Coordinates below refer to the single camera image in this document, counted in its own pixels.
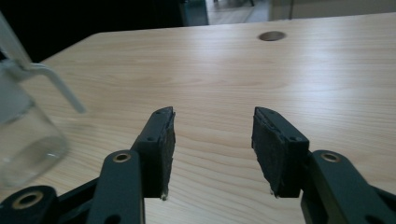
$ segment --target wood grain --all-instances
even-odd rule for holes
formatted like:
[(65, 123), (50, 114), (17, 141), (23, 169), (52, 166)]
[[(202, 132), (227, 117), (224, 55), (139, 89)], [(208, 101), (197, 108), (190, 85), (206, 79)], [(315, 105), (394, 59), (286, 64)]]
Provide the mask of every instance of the wood grain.
[[(254, 106), (347, 156), (396, 193), (396, 14), (93, 35), (44, 61), (87, 106), (77, 114), (41, 77), (24, 83), (71, 143), (31, 185), (63, 194), (129, 148), (150, 114), (172, 105), (177, 147), (169, 201), (147, 223), (304, 223), (299, 199), (270, 195), (250, 148)], [(281, 31), (275, 42), (257, 36)], [(10, 191), (0, 191), (1, 199)]]

